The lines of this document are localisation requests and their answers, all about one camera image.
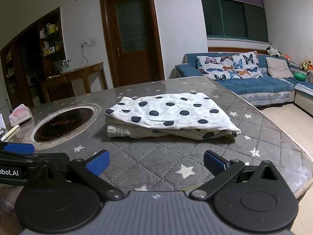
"panda plush toy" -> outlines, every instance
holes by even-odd
[[[267,53],[270,55],[270,56],[276,56],[276,57],[280,57],[281,56],[281,53],[276,49],[276,48],[273,48],[271,46],[269,46],[267,49],[266,49]]]

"door handle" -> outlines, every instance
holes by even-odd
[[[118,55],[118,56],[121,56],[121,50],[120,50],[120,48],[116,48],[116,52],[117,52],[117,55]]]

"wooden cabinet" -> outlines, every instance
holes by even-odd
[[[34,107],[45,103],[41,83],[59,75],[61,61],[66,60],[60,8],[43,16],[18,34],[1,51],[4,81],[12,108],[21,103]],[[51,101],[74,96],[72,84],[49,89]]]

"polka dot fabric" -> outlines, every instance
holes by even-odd
[[[110,123],[107,129],[110,137],[174,134],[204,140],[235,137],[241,133],[225,112],[204,93],[163,94],[136,100],[123,97],[107,109],[105,115]]]

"sofa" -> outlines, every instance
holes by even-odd
[[[191,76],[204,76],[197,68],[196,57],[232,56],[234,52],[208,52],[185,54],[184,63],[175,66],[175,75],[178,78]],[[306,81],[301,82],[295,78],[272,78],[268,74],[266,57],[258,54],[261,78],[216,80],[215,82],[238,94],[254,106],[268,106],[273,104],[294,102],[301,108],[313,114],[313,84],[309,83],[309,73],[300,70],[299,66],[287,61],[292,74],[300,72],[306,75]]]

